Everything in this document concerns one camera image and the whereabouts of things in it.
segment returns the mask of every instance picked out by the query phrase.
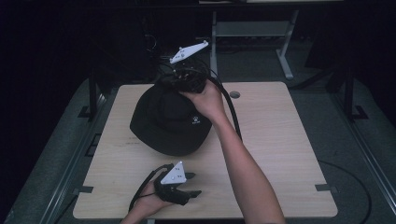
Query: light wood surface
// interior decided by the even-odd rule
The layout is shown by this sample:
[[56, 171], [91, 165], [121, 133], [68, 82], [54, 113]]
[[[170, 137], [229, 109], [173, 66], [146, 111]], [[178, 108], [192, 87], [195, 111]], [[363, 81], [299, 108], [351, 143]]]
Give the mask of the light wood surface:
[[[137, 139], [129, 129], [134, 107], [150, 85], [122, 86], [109, 114], [84, 186], [74, 209], [76, 218], [122, 218], [137, 189], [157, 167], [183, 161], [197, 176], [179, 189], [201, 195], [152, 218], [241, 218], [213, 128], [202, 146], [186, 157], [163, 155]], [[272, 183], [286, 217], [333, 217], [337, 208], [288, 89], [281, 82], [225, 83], [238, 91], [233, 99], [244, 143]]]

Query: white desk frame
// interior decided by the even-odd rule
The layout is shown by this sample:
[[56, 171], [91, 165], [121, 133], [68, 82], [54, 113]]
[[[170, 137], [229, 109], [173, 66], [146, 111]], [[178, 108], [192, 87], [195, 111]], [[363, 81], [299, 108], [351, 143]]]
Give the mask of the white desk frame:
[[213, 12], [212, 49], [210, 53], [212, 76], [215, 77], [218, 73], [217, 36], [284, 36], [285, 42], [280, 49], [276, 50], [276, 56], [279, 59], [286, 79], [293, 79], [293, 74], [285, 56], [298, 13], [299, 10], [294, 10], [289, 21], [217, 21], [217, 12]]

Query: hand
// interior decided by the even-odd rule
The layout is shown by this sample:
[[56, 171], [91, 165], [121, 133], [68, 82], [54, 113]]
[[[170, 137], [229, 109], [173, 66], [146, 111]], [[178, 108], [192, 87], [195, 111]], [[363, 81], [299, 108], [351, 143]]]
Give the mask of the hand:
[[132, 210], [128, 213], [125, 219], [121, 222], [123, 224], [135, 224], [145, 217], [156, 214], [161, 209], [172, 205], [173, 203], [164, 202], [155, 193], [154, 182], [150, 181], [143, 189], [140, 196], [148, 195], [139, 198]]
[[196, 109], [212, 122], [226, 116], [221, 92], [209, 80], [206, 81], [205, 88], [201, 93], [181, 92], [180, 94], [189, 98]]

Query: table leg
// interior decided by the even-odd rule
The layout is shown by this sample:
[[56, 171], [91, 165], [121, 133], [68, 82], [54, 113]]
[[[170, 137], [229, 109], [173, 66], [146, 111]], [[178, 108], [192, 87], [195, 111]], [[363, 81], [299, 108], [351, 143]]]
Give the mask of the table leg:
[[288, 64], [288, 61], [286, 60], [285, 55], [286, 55], [286, 50], [288, 49], [288, 46], [289, 46], [291, 35], [293, 34], [294, 25], [297, 20], [298, 12], [299, 12], [299, 10], [295, 10], [293, 12], [293, 15], [291, 16], [291, 19], [290, 19], [290, 22], [288, 25], [288, 29], [286, 31], [285, 43], [283, 44], [281, 49], [276, 50], [277, 58], [280, 61], [280, 65], [282, 66], [283, 73], [285, 74], [286, 79], [293, 79], [293, 74], [290, 71], [289, 64]]
[[210, 74], [212, 77], [218, 75], [218, 59], [216, 58], [216, 12], [213, 12], [212, 21], [212, 50], [210, 51]]

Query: logo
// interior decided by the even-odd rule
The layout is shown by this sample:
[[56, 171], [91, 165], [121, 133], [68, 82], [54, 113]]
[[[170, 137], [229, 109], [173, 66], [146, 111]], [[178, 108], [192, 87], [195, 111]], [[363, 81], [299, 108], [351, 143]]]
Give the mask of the logo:
[[199, 120], [199, 118], [197, 116], [192, 117], [192, 124], [200, 124], [201, 121]]

